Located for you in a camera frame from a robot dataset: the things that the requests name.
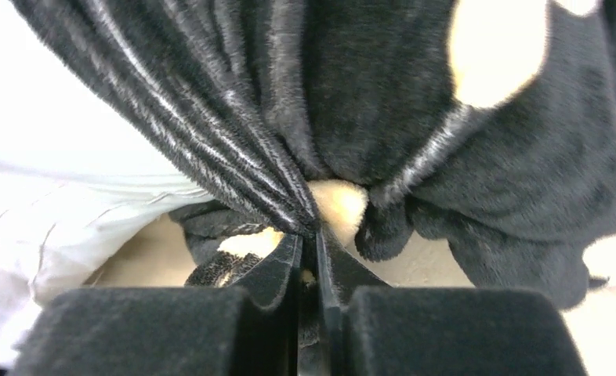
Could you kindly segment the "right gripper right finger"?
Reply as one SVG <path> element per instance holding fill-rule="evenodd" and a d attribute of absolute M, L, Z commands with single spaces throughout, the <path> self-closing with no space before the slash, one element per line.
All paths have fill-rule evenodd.
<path fill-rule="evenodd" d="M 525 290 L 391 287 L 334 233 L 315 239 L 332 375 L 583 375 L 561 315 Z"/>

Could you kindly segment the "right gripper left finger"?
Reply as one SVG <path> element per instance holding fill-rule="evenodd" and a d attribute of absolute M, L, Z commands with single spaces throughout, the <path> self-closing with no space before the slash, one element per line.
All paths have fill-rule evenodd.
<path fill-rule="evenodd" d="M 303 241 L 235 284 L 90 287 L 54 298 L 15 375 L 294 375 Z"/>

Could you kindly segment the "white pillow insert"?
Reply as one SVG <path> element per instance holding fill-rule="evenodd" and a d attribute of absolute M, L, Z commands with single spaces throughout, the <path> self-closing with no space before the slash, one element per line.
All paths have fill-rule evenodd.
<path fill-rule="evenodd" d="M 47 302 L 158 216 L 210 200 L 0 1 L 0 369 Z"/>

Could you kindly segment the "black pillowcase with beige flowers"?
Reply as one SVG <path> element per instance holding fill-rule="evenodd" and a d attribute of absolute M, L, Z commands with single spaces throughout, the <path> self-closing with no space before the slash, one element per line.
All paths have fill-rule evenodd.
<path fill-rule="evenodd" d="M 310 180 L 369 194 L 356 242 L 444 238 L 477 287 L 585 297 L 616 233 L 616 1 L 16 1 L 99 98 L 234 210 L 317 225 Z"/>

